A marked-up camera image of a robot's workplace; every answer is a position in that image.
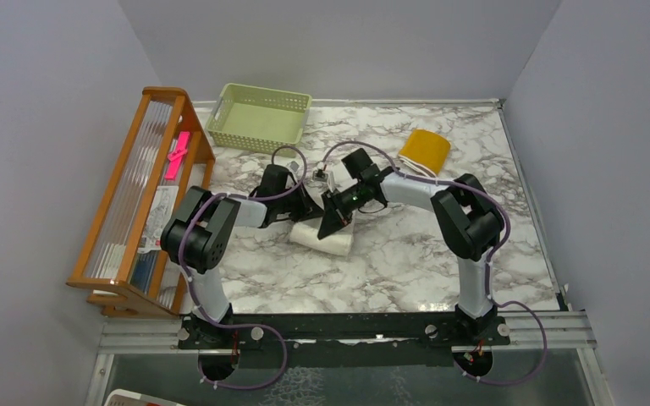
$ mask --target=wooden rack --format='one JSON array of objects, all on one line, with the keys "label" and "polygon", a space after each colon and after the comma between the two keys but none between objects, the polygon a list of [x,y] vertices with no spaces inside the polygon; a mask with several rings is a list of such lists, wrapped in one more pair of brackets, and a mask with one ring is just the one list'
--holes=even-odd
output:
[{"label": "wooden rack", "polygon": [[[178,177],[168,181],[164,178],[166,168],[174,164],[168,155],[185,133],[189,135],[188,151],[182,157]],[[167,271],[168,255],[160,250],[148,253],[150,265],[143,269],[150,273],[145,279],[139,272],[138,283],[134,270],[146,261],[146,254],[139,253],[138,247],[159,185],[178,186],[177,207],[196,164],[205,165],[201,186],[207,188],[215,156],[188,94],[178,88],[146,87],[66,284],[92,290],[88,302],[102,306],[104,315],[177,317],[186,286],[172,264]],[[173,286],[165,286],[166,276]]]}]

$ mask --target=pink marker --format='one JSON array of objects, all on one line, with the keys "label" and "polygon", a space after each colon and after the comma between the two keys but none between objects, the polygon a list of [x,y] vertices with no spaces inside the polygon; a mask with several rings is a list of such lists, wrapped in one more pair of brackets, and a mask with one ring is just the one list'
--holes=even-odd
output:
[{"label": "pink marker", "polygon": [[166,180],[175,180],[178,176],[178,168],[180,163],[183,162],[185,154],[188,153],[188,140],[190,139],[190,133],[188,131],[181,131],[178,135],[178,142],[175,143],[175,148],[170,151],[168,154],[168,169],[166,169],[166,174],[163,176]]}]

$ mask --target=wooden frame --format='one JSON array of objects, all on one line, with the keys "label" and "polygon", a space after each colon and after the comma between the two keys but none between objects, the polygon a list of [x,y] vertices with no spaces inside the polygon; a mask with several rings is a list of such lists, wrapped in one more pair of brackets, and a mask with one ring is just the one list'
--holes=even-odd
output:
[{"label": "wooden frame", "polygon": [[[121,181],[121,177],[126,168],[126,162],[133,150],[136,137],[139,134],[140,126],[146,115],[146,110],[151,102],[161,102],[172,106],[168,122],[162,133],[162,139],[158,148],[153,169],[150,177],[146,181],[140,204],[135,210],[135,220],[131,229],[128,231],[127,243],[124,249],[123,259],[118,267],[116,277],[97,278],[86,275],[91,252],[96,247],[99,233],[106,220],[108,210],[113,203],[113,197]],[[179,277],[176,293],[172,305],[168,308],[157,301],[165,266],[168,263],[168,254],[159,252],[156,259],[156,265],[153,268],[151,281],[147,292],[142,292],[138,288],[129,284],[131,270],[134,267],[138,243],[143,229],[146,225],[149,210],[153,197],[156,194],[157,186],[164,175],[164,170],[168,165],[168,153],[177,134],[181,131],[190,132],[188,152],[182,163],[182,172],[180,175],[179,189],[176,195],[175,205],[185,195],[188,189],[188,179],[194,164],[205,164],[206,171],[202,180],[202,187],[207,188],[210,184],[212,169],[215,164],[215,156],[212,148],[208,143],[206,133],[201,127],[201,123],[196,115],[196,110],[188,97],[188,94],[179,88],[173,87],[146,87],[143,90],[140,105],[135,113],[133,122],[130,125],[128,136],[125,139],[115,168],[108,181],[106,191],[101,200],[101,204],[96,211],[96,218],[91,224],[91,230],[86,237],[83,249],[76,261],[71,277],[66,282],[67,285],[75,288],[84,288],[109,292],[111,294],[92,293],[88,297],[88,302],[94,305],[103,306],[102,313],[108,316],[116,317],[159,317],[174,318],[178,317],[182,299],[185,294],[185,281]]]}]

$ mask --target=black mounting plate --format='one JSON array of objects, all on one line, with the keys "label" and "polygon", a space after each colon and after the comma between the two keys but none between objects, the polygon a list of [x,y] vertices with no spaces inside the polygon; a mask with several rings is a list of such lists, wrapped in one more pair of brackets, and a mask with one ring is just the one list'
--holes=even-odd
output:
[{"label": "black mounting plate", "polygon": [[[289,366],[341,367],[427,365],[453,366],[454,346],[508,345],[510,339],[497,332],[504,318],[497,316],[477,338],[463,333],[454,312],[336,313],[336,314],[234,314],[229,324],[264,324],[278,330],[287,340]],[[190,336],[180,341],[180,349],[231,349],[230,334],[223,343],[209,343],[199,337],[201,319],[184,317],[183,328]],[[428,336],[425,330],[436,330]],[[260,340],[251,337],[251,328],[238,336],[240,366],[277,368],[282,348],[270,332]]]}]

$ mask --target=green plastic basket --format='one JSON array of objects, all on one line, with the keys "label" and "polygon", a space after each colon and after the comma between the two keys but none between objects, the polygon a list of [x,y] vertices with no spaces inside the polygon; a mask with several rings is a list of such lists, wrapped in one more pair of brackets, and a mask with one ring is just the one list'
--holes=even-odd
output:
[{"label": "green plastic basket", "polygon": [[[298,145],[311,102],[302,93],[228,83],[206,131],[218,146],[272,154],[282,145]],[[278,155],[295,152],[285,149]]]}]

